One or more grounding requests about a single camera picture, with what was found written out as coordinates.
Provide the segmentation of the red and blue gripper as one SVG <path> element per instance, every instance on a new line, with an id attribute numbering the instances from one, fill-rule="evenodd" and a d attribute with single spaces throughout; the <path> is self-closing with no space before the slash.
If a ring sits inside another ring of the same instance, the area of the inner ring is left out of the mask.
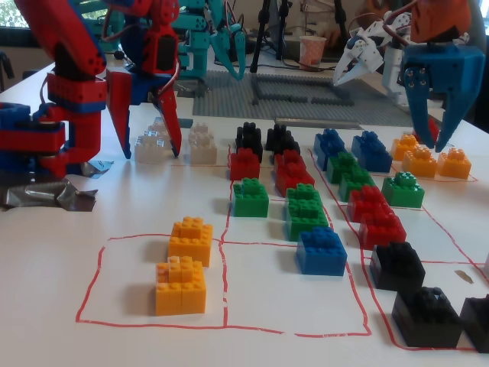
<path id="1" fill-rule="evenodd" d="M 178 1 L 135 1 L 131 10 L 131 74 L 107 70 L 107 102 L 122 152 L 131 158 L 129 106 L 147 100 L 162 115 L 172 151 L 180 155 L 182 134 L 176 113 L 173 82 L 180 72 L 178 37 L 172 23 Z"/>

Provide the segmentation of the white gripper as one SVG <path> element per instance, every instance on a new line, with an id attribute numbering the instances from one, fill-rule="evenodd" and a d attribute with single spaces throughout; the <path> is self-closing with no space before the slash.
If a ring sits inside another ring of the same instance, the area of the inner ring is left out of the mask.
<path id="1" fill-rule="evenodd" d="M 333 83 L 335 85 L 342 85 L 350 80 L 360 78 L 365 74 L 373 73 L 378 69 L 378 65 L 368 67 L 365 63 L 383 63 L 383 57 L 378 50 L 386 37 L 383 24 L 382 21 L 374 21 L 366 29 L 355 28 L 349 31 L 351 37 L 347 41 L 333 74 Z M 362 63 L 357 63 L 350 71 L 342 76 L 353 59 L 357 59 Z"/>

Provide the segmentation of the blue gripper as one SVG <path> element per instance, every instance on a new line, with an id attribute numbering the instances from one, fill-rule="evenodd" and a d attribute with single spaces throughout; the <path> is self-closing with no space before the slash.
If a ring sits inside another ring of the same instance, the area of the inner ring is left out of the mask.
<path id="1" fill-rule="evenodd" d="M 413 128 L 428 148 L 435 146 L 435 151 L 441 152 L 474 105 L 481 88 L 484 62 L 485 55 L 480 49 L 464 44 L 411 45 L 405 50 L 403 84 Z M 430 88 L 438 94 L 446 93 L 437 140 L 429 128 Z"/>

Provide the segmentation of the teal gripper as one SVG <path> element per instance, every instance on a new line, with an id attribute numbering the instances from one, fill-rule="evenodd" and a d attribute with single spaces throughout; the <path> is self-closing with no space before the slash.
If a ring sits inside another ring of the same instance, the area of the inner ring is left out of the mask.
<path id="1" fill-rule="evenodd" d="M 211 45 L 219 62 L 235 79 L 240 80 L 246 70 L 246 37 L 240 24 L 233 24 L 231 32 L 231 11 L 228 6 L 228 1 L 208 0 L 209 14 L 212 20 L 210 28 Z M 238 72 L 228 55 L 231 50 L 231 41 L 234 41 L 238 58 Z"/>

